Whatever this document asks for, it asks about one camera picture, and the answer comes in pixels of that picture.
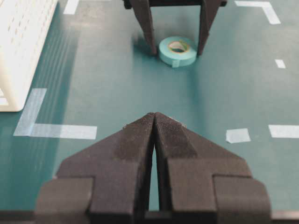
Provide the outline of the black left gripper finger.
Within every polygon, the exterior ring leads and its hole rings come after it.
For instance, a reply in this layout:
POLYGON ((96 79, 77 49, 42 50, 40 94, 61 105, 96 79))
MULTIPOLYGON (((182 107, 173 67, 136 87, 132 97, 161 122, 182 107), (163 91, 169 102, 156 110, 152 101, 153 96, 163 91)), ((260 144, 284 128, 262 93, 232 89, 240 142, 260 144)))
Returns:
POLYGON ((150 2, 148 0, 131 0, 132 8, 134 10, 137 21, 139 22, 146 43, 150 46, 151 53, 157 54, 157 48, 154 38, 154 28, 150 9, 150 2))
POLYGON ((206 41, 209 37, 209 31, 216 17, 218 8, 220 7, 219 0, 203 0, 200 7, 199 20, 199 43, 197 56, 202 55, 206 41))
POLYGON ((159 112, 155 138, 159 207, 175 223, 271 222, 266 187, 242 157, 159 112))
POLYGON ((62 161, 36 200, 38 224, 135 224, 149 208, 154 113, 62 161))

